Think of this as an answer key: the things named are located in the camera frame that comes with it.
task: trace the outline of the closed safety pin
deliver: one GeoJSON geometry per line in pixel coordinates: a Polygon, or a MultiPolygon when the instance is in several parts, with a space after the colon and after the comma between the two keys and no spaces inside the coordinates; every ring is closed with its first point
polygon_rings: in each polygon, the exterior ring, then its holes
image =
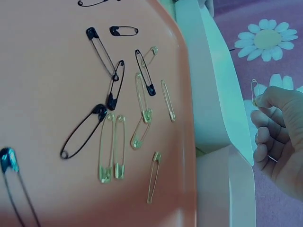
{"type": "Polygon", "coordinates": [[[161,162],[161,154],[159,152],[156,152],[152,159],[152,169],[151,169],[150,184],[148,186],[147,204],[152,203],[152,197],[153,197],[153,194],[154,194],[155,188],[156,188],[160,162],[161,162]],[[156,172],[156,177],[155,177],[155,181],[154,181],[154,185],[153,185],[153,189],[152,189],[152,193],[151,193],[152,174],[153,174],[153,167],[154,167],[155,163],[157,163],[157,172],[156,172]]]}
{"type": "Polygon", "coordinates": [[[147,57],[147,55],[148,55],[149,53],[152,53],[152,58],[151,58],[151,60],[147,63],[147,65],[145,65],[145,62],[144,62],[144,61],[141,62],[141,65],[142,65],[143,68],[145,68],[146,66],[148,66],[148,65],[151,64],[152,60],[153,60],[153,59],[155,58],[155,56],[158,54],[158,51],[159,51],[159,49],[158,49],[156,46],[152,46],[152,47],[148,50],[148,52],[143,56],[143,58],[146,59],[146,57],[147,57]]]}
{"type": "Polygon", "coordinates": [[[258,86],[258,96],[260,95],[260,87],[259,87],[259,84],[258,84],[258,82],[257,82],[256,79],[252,79],[251,80],[251,103],[252,103],[253,106],[257,107],[256,97],[254,96],[254,86],[253,86],[253,83],[256,83],[257,86],[258,86]]]}
{"type": "Polygon", "coordinates": [[[87,115],[78,125],[77,127],[71,132],[71,134],[69,135],[69,137],[67,138],[66,142],[64,143],[61,151],[60,151],[60,157],[62,159],[70,159],[72,157],[74,157],[76,154],[78,154],[82,148],[86,145],[86,143],[89,141],[89,139],[91,138],[91,136],[94,134],[94,132],[96,131],[97,127],[100,125],[100,123],[103,121],[103,119],[105,118],[107,114],[107,108],[103,105],[103,104],[98,104],[96,105],[92,111],[89,113],[89,115],[87,115]],[[84,141],[84,143],[81,145],[81,147],[71,156],[69,156],[68,152],[65,150],[65,147],[68,143],[68,141],[71,139],[71,137],[73,136],[73,134],[75,133],[75,131],[92,115],[92,114],[98,114],[98,123],[95,126],[95,128],[93,129],[93,131],[90,133],[90,135],[88,136],[88,138],[84,141]]]}
{"type": "Polygon", "coordinates": [[[119,80],[119,77],[118,77],[118,75],[117,75],[117,73],[116,73],[114,64],[113,64],[112,60],[110,59],[109,54],[108,54],[108,52],[106,51],[106,49],[105,49],[105,47],[104,47],[104,45],[103,45],[103,43],[102,43],[102,41],[101,41],[99,35],[97,34],[95,28],[94,28],[94,27],[90,27],[90,28],[86,29],[86,35],[87,35],[88,39],[90,40],[91,44],[93,45],[93,47],[94,47],[94,49],[95,49],[95,51],[96,51],[98,57],[100,58],[100,60],[101,60],[101,62],[102,62],[102,64],[103,64],[103,66],[104,66],[104,68],[106,69],[107,73],[110,75],[110,77],[111,77],[114,81],[118,81],[118,80],[119,80]],[[94,38],[99,40],[99,43],[100,43],[100,45],[102,46],[102,48],[103,48],[103,50],[104,50],[104,52],[105,52],[105,54],[106,54],[106,57],[107,57],[107,59],[108,59],[108,61],[109,61],[109,63],[110,63],[110,66],[111,66],[113,72],[111,72],[111,71],[107,68],[106,64],[104,63],[104,61],[103,61],[103,59],[102,59],[102,57],[101,57],[99,51],[98,51],[97,48],[96,48],[96,45],[95,45],[94,42],[93,42],[93,39],[94,39],[94,38]]]}
{"type": "Polygon", "coordinates": [[[104,121],[102,126],[102,132],[100,135],[100,151],[99,151],[99,179],[101,183],[109,183],[112,179],[113,174],[113,157],[114,157],[114,146],[116,140],[115,134],[115,115],[113,113],[109,113],[106,116],[106,120],[112,122],[112,142],[111,142],[111,150],[110,150],[110,159],[109,159],[109,166],[103,167],[102,166],[102,159],[103,159],[103,137],[102,134],[104,133],[104,125],[107,121],[104,121]]]}
{"type": "Polygon", "coordinates": [[[143,120],[146,124],[151,123],[152,121],[152,109],[148,108],[147,106],[147,101],[145,97],[145,89],[144,89],[144,84],[143,84],[143,79],[142,79],[142,74],[141,73],[136,73],[136,90],[137,90],[137,96],[138,96],[138,101],[139,101],[139,106],[140,110],[143,116],[143,120]]]}
{"type": "Polygon", "coordinates": [[[126,118],[122,115],[119,115],[116,119],[116,124],[115,124],[115,148],[114,148],[114,157],[115,157],[115,179],[124,179],[124,172],[125,172],[125,150],[126,150],[126,143],[125,143],[125,121],[126,118]],[[123,124],[123,157],[122,157],[122,164],[119,164],[118,162],[118,157],[117,157],[117,127],[118,124],[122,123],[123,124]]]}
{"type": "Polygon", "coordinates": [[[121,83],[120,83],[120,87],[119,87],[119,90],[118,90],[118,94],[116,96],[116,99],[114,99],[112,91],[113,91],[114,82],[117,82],[117,81],[115,81],[114,77],[112,77],[112,85],[111,85],[111,89],[110,89],[109,95],[107,97],[107,107],[110,110],[115,110],[117,102],[118,102],[120,90],[121,90],[122,83],[123,83],[124,72],[125,72],[125,63],[124,63],[124,60],[120,60],[119,61],[118,65],[117,65],[117,68],[115,69],[115,75],[117,75],[117,70],[118,70],[119,66],[123,67],[123,73],[122,73],[122,78],[121,78],[121,83]]]}
{"type": "Polygon", "coordinates": [[[138,28],[136,28],[136,27],[131,27],[131,26],[111,26],[111,27],[109,28],[109,31],[110,31],[110,33],[111,33],[113,36],[134,36],[134,35],[136,35],[136,34],[139,33],[139,29],[138,29],[138,28]],[[126,28],[127,30],[129,30],[129,28],[130,28],[130,30],[134,30],[134,32],[131,33],[131,34],[129,34],[129,35],[128,35],[128,34],[121,34],[121,33],[118,32],[118,30],[119,30],[120,28],[126,28]]]}
{"type": "Polygon", "coordinates": [[[148,94],[149,94],[150,96],[156,95],[156,90],[155,90],[154,85],[152,84],[152,79],[151,79],[150,73],[149,73],[149,71],[148,71],[148,68],[147,68],[147,66],[146,66],[145,60],[144,60],[144,58],[143,58],[141,52],[140,52],[138,49],[135,50],[135,56],[136,56],[136,60],[137,60],[137,64],[138,64],[139,70],[140,70],[140,72],[141,72],[141,75],[142,75],[142,77],[143,77],[144,83],[145,83],[145,85],[146,85],[148,94]],[[141,69],[141,64],[140,64],[139,62],[144,62],[144,65],[145,65],[144,69],[145,69],[145,72],[147,73],[147,76],[148,76],[147,79],[149,80],[149,81],[148,81],[148,82],[149,82],[149,85],[147,85],[146,79],[145,79],[144,74],[143,74],[142,69],[141,69]]]}
{"type": "Polygon", "coordinates": [[[144,131],[144,134],[141,136],[141,138],[139,138],[138,135],[137,135],[137,132],[138,132],[138,129],[139,129],[142,122],[144,122],[143,116],[141,117],[140,121],[138,122],[137,127],[136,127],[136,129],[134,131],[134,134],[132,136],[132,139],[131,139],[131,146],[135,150],[139,149],[142,146],[143,140],[146,137],[148,129],[150,128],[150,125],[151,125],[151,123],[147,124],[147,127],[144,131]]]}
{"type": "Polygon", "coordinates": [[[161,87],[162,87],[165,103],[167,106],[167,110],[169,111],[170,120],[172,122],[174,122],[176,120],[176,115],[175,115],[174,109],[172,107],[170,96],[169,96],[169,91],[167,90],[167,86],[166,86],[164,80],[161,80],[161,87]]]}
{"type": "Polygon", "coordinates": [[[27,199],[27,202],[28,202],[28,204],[30,206],[30,209],[31,209],[31,211],[33,213],[33,216],[35,218],[36,224],[37,224],[38,227],[41,227],[39,219],[37,217],[37,214],[35,212],[35,209],[33,207],[32,202],[30,200],[30,197],[29,197],[29,195],[27,193],[27,189],[25,187],[23,179],[21,177],[19,165],[17,163],[16,153],[15,153],[15,150],[13,148],[3,148],[3,149],[1,149],[1,151],[0,151],[0,164],[1,164],[1,169],[2,169],[2,173],[3,173],[5,187],[6,187],[8,195],[9,195],[9,200],[10,200],[11,205],[13,206],[13,209],[15,211],[15,214],[16,214],[16,216],[18,218],[19,223],[21,224],[22,227],[26,226],[24,224],[24,222],[23,222],[23,220],[22,220],[22,218],[21,218],[18,210],[17,210],[17,207],[16,207],[16,205],[14,203],[12,194],[11,194],[10,189],[9,189],[9,183],[8,183],[8,180],[7,180],[7,177],[6,177],[6,174],[5,174],[8,168],[11,168],[14,172],[17,173],[19,181],[20,181],[22,189],[23,189],[23,192],[24,192],[25,197],[27,199]]]}

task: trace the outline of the safety pin head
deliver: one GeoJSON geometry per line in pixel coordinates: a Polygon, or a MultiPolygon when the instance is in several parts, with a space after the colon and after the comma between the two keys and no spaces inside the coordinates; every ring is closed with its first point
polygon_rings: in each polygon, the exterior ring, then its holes
{"type": "Polygon", "coordinates": [[[0,164],[2,172],[5,173],[7,168],[12,168],[13,171],[19,172],[16,153],[13,148],[3,148],[0,151],[0,164]]]}

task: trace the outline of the open safety pin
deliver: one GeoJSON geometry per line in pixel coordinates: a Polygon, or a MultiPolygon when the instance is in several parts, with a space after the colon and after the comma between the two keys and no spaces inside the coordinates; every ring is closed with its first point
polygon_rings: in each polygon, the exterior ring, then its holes
{"type": "Polygon", "coordinates": [[[15,150],[13,148],[6,147],[6,148],[3,148],[3,149],[0,150],[0,164],[1,164],[1,169],[2,169],[2,173],[3,173],[3,178],[4,178],[4,183],[5,183],[5,186],[6,186],[6,190],[7,190],[7,193],[9,195],[9,200],[10,200],[11,205],[13,206],[13,209],[15,211],[15,214],[18,218],[19,223],[21,224],[22,227],[25,227],[25,224],[24,224],[24,222],[23,222],[23,220],[22,220],[22,218],[21,218],[21,216],[20,216],[20,214],[17,210],[17,207],[14,203],[12,194],[11,194],[10,189],[9,189],[9,183],[8,183],[8,180],[7,180],[7,177],[6,177],[6,174],[5,174],[8,168],[11,168],[14,172],[17,173],[19,181],[20,181],[22,189],[23,189],[23,192],[24,192],[25,197],[27,199],[27,202],[30,206],[30,209],[33,213],[33,216],[35,218],[36,224],[37,224],[38,227],[41,227],[39,219],[37,217],[37,214],[35,212],[35,209],[33,207],[32,202],[30,200],[30,197],[27,193],[27,189],[25,187],[23,179],[21,177],[19,165],[17,163],[16,153],[15,153],[15,150]]]}
{"type": "Polygon", "coordinates": [[[118,75],[117,75],[117,73],[116,73],[114,64],[113,64],[112,60],[110,59],[109,54],[108,54],[108,52],[106,51],[106,49],[105,49],[105,47],[104,47],[104,45],[103,45],[103,43],[102,43],[102,41],[101,41],[99,35],[97,34],[95,28],[94,28],[94,27],[90,27],[90,28],[86,29],[86,35],[87,35],[88,39],[90,40],[91,44],[93,45],[93,47],[94,47],[94,49],[95,49],[95,51],[96,51],[98,57],[100,58],[100,60],[101,60],[101,62],[102,62],[102,64],[103,64],[103,66],[104,66],[104,68],[106,69],[107,73],[110,75],[110,77],[111,77],[114,81],[118,81],[118,80],[119,80],[119,77],[118,77],[118,75]],[[107,59],[108,59],[108,61],[109,61],[109,63],[110,63],[110,66],[111,66],[113,72],[111,72],[111,71],[107,68],[106,64],[104,63],[104,61],[103,61],[103,59],[102,59],[102,57],[101,57],[99,51],[97,50],[97,47],[96,47],[95,43],[93,42],[93,39],[94,39],[94,38],[95,38],[95,39],[98,39],[100,45],[102,46],[102,48],[103,48],[103,50],[104,50],[104,52],[105,52],[105,54],[106,54],[106,57],[107,57],[107,59]]]}
{"type": "Polygon", "coordinates": [[[153,59],[155,58],[155,56],[158,54],[158,51],[159,51],[159,49],[158,49],[156,46],[152,46],[152,47],[148,50],[148,52],[143,56],[143,58],[145,59],[149,53],[152,53],[152,58],[151,58],[151,60],[147,63],[147,65],[145,65],[145,62],[144,62],[144,61],[141,62],[141,65],[142,65],[143,68],[145,68],[146,66],[149,66],[149,65],[151,64],[152,60],[153,60],[153,59]]]}
{"type": "Polygon", "coordinates": [[[146,89],[147,89],[148,94],[149,94],[150,96],[156,95],[156,90],[155,90],[154,85],[152,84],[152,79],[151,79],[150,73],[149,73],[149,71],[148,71],[148,68],[147,68],[147,66],[146,66],[145,60],[144,60],[144,58],[143,58],[141,52],[140,52],[138,49],[135,50],[135,56],[136,56],[136,60],[137,60],[137,64],[138,64],[139,70],[140,70],[140,72],[141,72],[141,75],[142,75],[142,77],[143,77],[144,83],[145,83],[145,85],[146,85],[146,89]],[[141,63],[139,63],[139,62],[143,62],[144,65],[145,65],[144,69],[145,69],[145,71],[146,71],[146,73],[147,73],[147,76],[148,76],[147,79],[149,80],[149,81],[148,81],[148,82],[149,82],[149,85],[147,85],[146,79],[145,79],[144,74],[143,74],[142,69],[141,69],[141,63]]]}
{"type": "Polygon", "coordinates": [[[108,107],[108,109],[110,109],[110,110],[115,110],[116,105],[117,105],[117,102],[118,102],[120,90],[121,90],[122,83],[123,83],[124,72],[125,72],[125,63],[124,63],[124,60],[120,60],[120,61],[118,62],[117,68],[115,69],[115,75],[117,75],[117,70],[118,70],[119,66],[122,66],[122,67],[123,67],[123,73],[122,73],[122,78],[121,78],[121,82],[120,82],[120,87],[119,87],[119,90],[118,90],[118,94],[117,94],[117,96],[116,96],[116,99],[114,99],[112,91],[113,91],[114,83],[117,82],[117,81],[115,81],[115,80],[114,80],[114,77],[112,77],[112,79],[111,79],[112,85],[111,85],[111,89],[110,89],[109,95],[108,95],[108,97],[107,97],[107,107],[108,107]]]}
{"type": "Polygon", "coordinates": [[[114,145],[114,157],[115,157],[115,179],[124,179],[124,172],[125,172],[125,150],[126,150],[126,143],[125,143],[125,122],[126,118],[122,115],[119,115],[116,119],[115,124],[115,145],[114,145]],[[119,123],[123,124],[123,157],[122,157],[122,164],[119,164],[118,157],[117,157],[117,126],[119,123]]]}
{"type": "Polygon", "coordinates": [[[60,151],[60,157],[62,159],[70,159],[72,157],[74,157],[76,154],[78,154],[82,148],[86,145],[86,143],[89,141],[89,139],[91,138],[91,136],[94,134],[94,132],[96,131],[97,127],[100,125],[100,123],[103,121],[103,119],[105,118],[107,114],[107,108],[105,107],[105,105],[103,104],[98,104],[96,105],[92,111],[77,125],[77,127],[71,132],[71,134],[69,135],[69,137],[67,138],[67,140],[65,141],[61,151],[60,151]],[[73,134],[76,132],[76,130],[92,115],[92,114],[97,114],[98,115],[98,123],[95,126],[95,128],[93,129],[93,131],[90,133],[90,135],[88,136],[88,138],[84,141],[84,143],[80,146],[80,148],[71,156],[69,156],[68,152],[65,150],[65,147],[68,143],[68,141],[71,139],[71,137],[73,136],[73,134]]]}
{"type": "Polygon", "coordinates": [[[161,154],[159,152],[156,152],[152,159],[152,169],[151,169],[150,184],[148,186],[147,204],[152,203],[152,197],[153,197],[153,194],[154,194],[155,188],[156,188],[160,163],[161,163],[161,154]],[[155,177],[155,181],[154,181],[154,185],[153,185],[153,189],[152,189],[152,193],[151,193],[152,174],[153,174],[153,167],[154,167],[155,163],[157,163],[157,172],[156,172],[156,177],[155,177]]]}
{"type": "Polygon", "coordinates": [[[171,120],[171,122],[174,122],[176,120],[176,115],[175,115],[174,109],[172,107],[170,96],[169,96],[169,91],[167,90],[167,86],[166,86],[164,80],[161,80],[161,87],[162,87],[165,103],[167,106],[167,110],[169,111],[170,120],[171,120]]]}
{"type": "Polygon", "coordinates": [[[151,123],[152,121],[152,109],[148,108],[147,101],[145,97],[145,89],[142,79],[141,73],[136,73],[136,90],[137,90],[137,96],[139,101],[140,110],[143,116],[143,120],[146,124],[151,123]]]}
{"type": "Polygon", "coordinates": [[[112,122],[112,141],[111,141],[111,150],[110,150],[110,160],[109,166],[103,167],[102,166],[102,159],[103,159],[103,137],[102,134],[104,133],[104,125],[107,121],[104,121],[102,126],[102,132],[100,135],[100,151],[99,151],[99,179],[102,183],[109,183],[112,178],[113,172],[113,156],[114,156],[114,146],[115,146],[115,115],[113,113],[109,113],[106,116],[106,120],[112,122]]]}

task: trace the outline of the black safety pin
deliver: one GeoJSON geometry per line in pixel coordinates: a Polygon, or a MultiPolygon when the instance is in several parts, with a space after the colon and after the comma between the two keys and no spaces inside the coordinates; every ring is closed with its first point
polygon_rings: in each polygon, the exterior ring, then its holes
{"type": "Polygon", "coordinates": [[[99,35],[97,34],[95,28],[94,28],[94,27],[89,27],[88,29],[86,29],[86,35],[87,35],[87,38],[90,40],[91,44],[93,45],[93,47],[94,47],[94,49],[95,49],[95,51],[96,51],[98,57],[100,58],[100,60],[101,60],[101,62],[102,62],[102,64],[103,64],[103,66],[104,66],[104,68],[106,69],[106,71],[108,72],[108,74],[110,75],[110,77],[112,78],[112,77],[114,76],[114,81],[118,81],[118,80],[119,80],[119,77],[118,77],[118,75],[117,75],[116,72],[115,72],[114,64],[113,64],[112,60],[110,59],[109,54],[108,54],[108,52],[106,51],[106,49],[105,49],[105,47],[104,47],[104,45],[103,45],[103,43],[102,43],[102,41],[101,41],[99,35]],[[110,70],[109,70],[109,69],[107,68],[107,66],[105,65],[105,63],[104,63],[104,61],[103,61],[103,59],[102,59],[102,57],[101,57],[99,51],[98,51],[97,48],[96,48],[96,45],[95,45],[94,42],[93,42],[93,39],[94,39],[94,38],[99,40],[99,42],[100,42],[100,44],[101,44],[101,46],[102,46],[102,48],[103,48],[103,50],[104,50],[104,52],[105,52],[105,54],[106,54],[106,56],[107,56],[107,59],[109,60],[109,63],[110,63],[110,65],[111,65],[111,67],[112,67],[113,73],[110,72],[110,70]]]}
{"type": "Polygon", "coordinates": [[[141,75],[142,75],[142,77],[143,77],[144,83],[145,83],[146,88],[147,88],[147,92],[148,92],[148,94],[149,94],[150,96],[154,96],[154,95],[156,95],[156,90],[155,90],[154,85],[152,84],[152,79],[151,79],[150,73],[149,73],[149,71],[148,71],[147,65],[146,65],[146,63],[145,63],[145,60],[144,60],[144,58],[143,58],[141,52],[140,52],[138,49],[135,50],[135,55],[136,55],[136,60],[137,60],[137,64],[138,64],[139,70],[140,70],[140,72],[141,72],[141,75]],[[141,59],[142,59],[140,62],[142,62],[142,61],[144,62],[144,65],[145,65],[144,68],[146,69],[146,72],[147,72],[147,74],[148,74],[148,79],[149,79],[150,85],[147,85],[147,83],[146,83],[145,76],[144,76],[144,74],[142,73],[141,64],[139,63],[139,60],[138,60],[138,55],[140,55],[140,57],[141,57],[141,59]]]}
{"type": "Polygon", "coordinates": [[[139,33],[139,29],[136,27],[131,27],[131,26],[111,26],[109,28],[110,33],[113,36],[134,36],[136,34],[139,33]],[[131,28],[131,30],[134,30],[134,34],[130,34],[130,35],[125,35],[125,34],[120,34],[117,30],[119,30],[119,28],[131,28]]]}
{"type": "Polygon", "coordinates": [[[122,73],[121,83],[120,83],[120,87],[119,87],[119,90],[118,90],[117,97],[116,97],[116,99],[114,99],[113,93],[112,93],[112,91],[113,91],[113,86],[114,86],[114,82],[116,82],[116,81],[114,80],[114,78],[112,78],[111,89],[110,89],[110,92],[109,92],[108,97],[107,97],[107,107],[108,107],[108,109],[110,109],[110,110],[115,110],[116,105],[117,105],[117,102],[118,102],[120,90],[121,90],[122,83],[123,83],[124,72],[125,72],[125,63],[124,63],[124,60],[120,60],[120,61],[118,62],[117,68],[116,68],[116,70],[115,70],[115,75],[116,75],[116,73],[117,73],[117,70],[118,70],[119,66],[122,66],[122,67],[123,67],[123,73],[122,73]]]}
{"type": "Polygon", "coordinates": [[[17,207],[14,203],[12,194],[11,194],[10,189],[9,189],[9,183],[8,183],[8,180],[7,180],[6,174],[5,174],[8,168],[11,168],[14,172],[16,172],[18,174],[18,178],[19,178],[19,181],[21,183],[23,192],[24,192],[24,194],[27,198],[27,202],[30,206],[30,209],[31,209],[33,215],[34,215],[37,226],[41,227],[39,219],[36,215],[35,209],[34,209],[33,204],[32,204],[32,202],[29,198],[29,195],[27,193],[27,189],[26,189],[26,187],[24,185],[24,182],[23,182],[23,179],[21,177],[20,169],[19,169],[19,166],[18,166],[18,163],[17,163],[16,153],[15,153],[15,150],[13,148],[3,148],[3,149],[1,149],[1,151],[0,151],[0,164],[1,164],[1,169],[2,169],[2,173],[3,173],[3,178],[4,178],[4,183],[5,183],[5,186],[6,186],[6,190],[7,190],[8,195],[9,195],[9,200],[10,200],[11,205],[13,206],[13,209],[15,211],[15,214],[18,218],[19,223],[21,224],[22,227],[26,226],[24,224],[18,210],[17,210],[17,207]]]}
{"type": "Polygon", "coordinates": [[[107,115],[107,108],[103,105],[103,104],[98,104],[96,105],[92,111],[89,113],[89,115],[87,115],[78,125],[77,127],[72,131],[72,133],[69,135],[69,137],[67,138],[67,140],[65,141],[61,151],[60,151],[60,157],[62,159],[70,159],[72,157],[74,157],[76,154],[78,154],[82,148],[86,145],[86,143],[89,141],[89,139],[91,138],[91,136],[94,134],[94,132],[96,131],[97,127],[100,125],[100,123],[104,120],[104,118],[107,115]],[[92,115],[92,114],[98,114],[98,123],[95,126],[95,128],[93,129],[93,131],[90,133],[90,135],[88,136],[88,138],[84,141],[84,143],[81,145],[81,147],[75,152],[73,153],[71,156],[69,156],[68,152],[65,150],[65,147],[68,143],[68,141],[71,139],[71,137],[73,136],[73,134],[75,133],[75,131],[92,115]]]}

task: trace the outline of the safety pin clasp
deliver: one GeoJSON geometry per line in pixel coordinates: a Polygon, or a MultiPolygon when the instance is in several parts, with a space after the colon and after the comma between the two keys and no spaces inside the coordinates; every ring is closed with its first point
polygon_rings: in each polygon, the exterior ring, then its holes
{"type": "Polygon", "coordinates": [[[169,91],[167,89],[167,86],[166,86],[164,80],[161,80],[161,87],[162,87],[166,107],[167,107],[167,110],[169,112],[170,120],[171,120],[171,122],[175,122],[176,115],[175,115],[175,112],[174,112],[174,108],[172,107],[170,96],[169,96],[169,91]]]}
{"type": "Polygon", "coordinates": [[[161,154],[159,152],[156,152],[153,156],[152,159],[152,169],[151,169],[151,177],[150,177],[150,183],[148,186],[148,196],[147,196],[147,204],[151,204],[152,203],[152,198],[153,198],[153,194],[155,192],[155,188],[156,188],[156,183],[157,183],[157,178],[158,178],[158,173],[159,173],[159,166],[161,163],[161,154]],[[152,192],[151,192],[151,186],[152,186],[152,175],[153,175],[153,168],[155,163],[157,164],[157,172],[156,172],[156,176],[155,176],[155,181],[153,184],[153,188],[152,188],[152,192]]]}
{"type": "Polygon", "coordinates": [[[145,61],[141,61],[141,65],[143,68],[145,68],[146,66],[150,65],[152,60],[155,58],[155,56],[158,54],[159,49],[156,46],[152,46],[148,52],[143,56],[143,58],[145,59],[147,57],[147,55],[149,55],[149,53],[152,53],[152,58],[151,60],[147,63],[147,65],[145,65],[145,61]]]}
{"type": "Polygon", "coordinates": [[[139,149],[142,146],[143,140],[146,137],[148,129],[150,128],[150,125],[151,125],[151,123],[147,124],[147,127],[146,127],[143,135],[141,137],[139,137],[137,135],[137,133],[138,133],[138,129],[140,128],[141,123],[144,123],[143,116],[141,117],[140,121],[138,122],[137,127],[136,127],[134,134],[132,136],[132,139],[131,139],[131,146],[135,150],[139,149]]]}
{"type": "Polygon", "coordinates": [[[125,150],[126,150],[126,118],[122,115],[119,115],[116,119],[116,124],[115,124],[115,133],[116,133],[116,138],[115,138],[115,149],[114,149],[114,156],[115,156],[115,179],[124,179],[124,172],[125,172],[125,150]],[[122,157],[122,164],[118,162],[118,157],[117,157],[117,128],[118,125],[121,124],[123,125],[123,157],[122,157]]]}
{"type": "Polygon", "coordinates": [[[107,121],[104,121],[102,132],[100,136],[100,151],[99,151],[99,179],[101,183],[109,183],[111,181],[113,175],[113,155],[114,155],[114,142],[115,142],[115,115],[113,113],[109,113],[106,117],[107,121]],[[110,150],[110,160],[109,166],[102,166],[103,160],[103,137],[104,133],[104,125],[106,122],[112,122],[112,141],[111,141],[111,150],[110,150]]]}
{"type": "Polygon", "coordinates": [[[136,73],[136,90],[143,120],[146,124],[149,124],[152,121],[152,109],[148,108],[147,106],[143,78],[142,74],[139,72],[136,73]]]}
{"type": "Polygon", "coordinates": [[[259,83],[257,82],[256,79],[251,80],[251,100],[252,100],[251,103],[253,106],[257,107],[258,105],[256,103],[256,96],[254,96],[254,93],[255,93],[254,92],[254,83],[257,84],[257,86],[258,86],[258,95],[257,96],[260,95],[260,87],[259,87],[259,83]]]}

